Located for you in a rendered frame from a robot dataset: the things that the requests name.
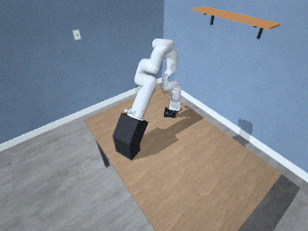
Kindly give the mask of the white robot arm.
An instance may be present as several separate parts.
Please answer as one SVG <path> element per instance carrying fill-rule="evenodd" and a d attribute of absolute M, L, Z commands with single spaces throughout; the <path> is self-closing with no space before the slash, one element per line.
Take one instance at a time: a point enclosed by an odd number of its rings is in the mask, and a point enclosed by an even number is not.
<path fill-rule="evenodd" d="M 170 39 L 156 38 L 153 40 L 152 47 L 154 50 L 152 51 L 150 59 L 142 59 L 139 62 L 135 74 L 135 84 L 141 86 L 141 89 L 137 93 L 132 109 L 125 110 L 128 116 L 141 121 L 144 120 L 142 117 L 149 103 L 150 96 L 158 84 L 155 77 L 146 73 L 157 74 L 163 58 L 167 60 L 167 70 L 164 72 L 162 77 L 162 88 L 165 91 L 172 90 L 172 95 L 169 97 L 172 101 L 180 101 L 181 86 L 178 81 L 167 81 L 167 78 L 177 70 L 177 51 L 173 49 L 174 46 L 174 41 Z M 130 111 L 132 113 L 128 113 Z"/>

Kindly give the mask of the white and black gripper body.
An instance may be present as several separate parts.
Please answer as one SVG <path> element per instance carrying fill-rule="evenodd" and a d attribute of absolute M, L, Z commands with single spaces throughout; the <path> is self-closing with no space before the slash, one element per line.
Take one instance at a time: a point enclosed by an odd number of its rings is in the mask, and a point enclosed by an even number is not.
<path fill-rule="evenodd" d="M 175 110 L 175 111 L 180 111 L 181 109 L 181 99 L 178 102 L 174 102 L 170 99 L 169 101 L 169 109 L 170 110 Z"/>

